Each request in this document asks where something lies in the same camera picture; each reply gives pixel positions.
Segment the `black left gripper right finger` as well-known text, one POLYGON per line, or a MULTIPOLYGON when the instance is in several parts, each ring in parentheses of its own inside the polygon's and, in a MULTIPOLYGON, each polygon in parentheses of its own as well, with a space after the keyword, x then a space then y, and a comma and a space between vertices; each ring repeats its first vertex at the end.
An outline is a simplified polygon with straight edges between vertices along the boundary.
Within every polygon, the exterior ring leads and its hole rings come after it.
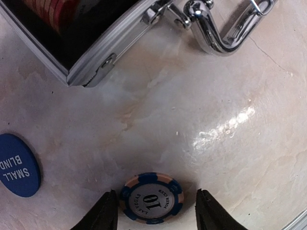
POLYGON ((247 230, 207 190, 197 191, 195 212, 198 230, 247 230))

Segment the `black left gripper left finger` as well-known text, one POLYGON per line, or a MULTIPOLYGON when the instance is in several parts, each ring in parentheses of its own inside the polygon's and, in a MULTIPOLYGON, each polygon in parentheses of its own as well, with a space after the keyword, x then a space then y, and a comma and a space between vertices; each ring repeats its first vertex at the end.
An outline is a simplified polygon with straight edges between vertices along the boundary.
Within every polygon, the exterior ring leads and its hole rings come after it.
POLYGON ((117 227, 118 197, 116 191, 110 190, 71 230, 116 230, 117 227))

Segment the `blue round button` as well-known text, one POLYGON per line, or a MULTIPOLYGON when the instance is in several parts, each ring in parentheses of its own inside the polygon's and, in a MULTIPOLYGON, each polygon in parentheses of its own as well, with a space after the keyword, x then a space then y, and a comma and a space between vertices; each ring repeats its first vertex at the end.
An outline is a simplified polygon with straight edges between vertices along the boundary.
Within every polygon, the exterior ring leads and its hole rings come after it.
POLYGON ((33 152, 14 134, 0 135, 0 181, 20 197, 33 196, 41 186, 41 171, 33 152))

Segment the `aluminium poker chip case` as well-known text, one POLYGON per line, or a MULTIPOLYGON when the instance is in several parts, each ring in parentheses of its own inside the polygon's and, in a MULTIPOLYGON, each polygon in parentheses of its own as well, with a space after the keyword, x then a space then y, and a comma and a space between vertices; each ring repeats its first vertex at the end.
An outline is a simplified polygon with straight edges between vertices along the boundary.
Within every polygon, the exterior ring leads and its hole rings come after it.
POLYGON ((22 0, 3 0, 1 15, 67 86, 94 87, 118 59, 162 18, 191 30, 208 54, 235 53, 275 5, 250 0, 227 33, 221 36, 212 0, 189 0, 183 9, 172 0, 81 0, 74 21, 61 34, 54 31, 22 0))

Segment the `red poker chip stack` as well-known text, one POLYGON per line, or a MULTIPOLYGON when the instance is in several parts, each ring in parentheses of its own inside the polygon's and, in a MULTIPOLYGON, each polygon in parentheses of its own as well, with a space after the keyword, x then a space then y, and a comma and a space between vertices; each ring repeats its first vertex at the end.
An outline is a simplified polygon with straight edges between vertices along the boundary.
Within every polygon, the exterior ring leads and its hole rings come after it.
POLYGON ((23 0, 29 9, 58 34, 74 21, 80 0, 23 0))

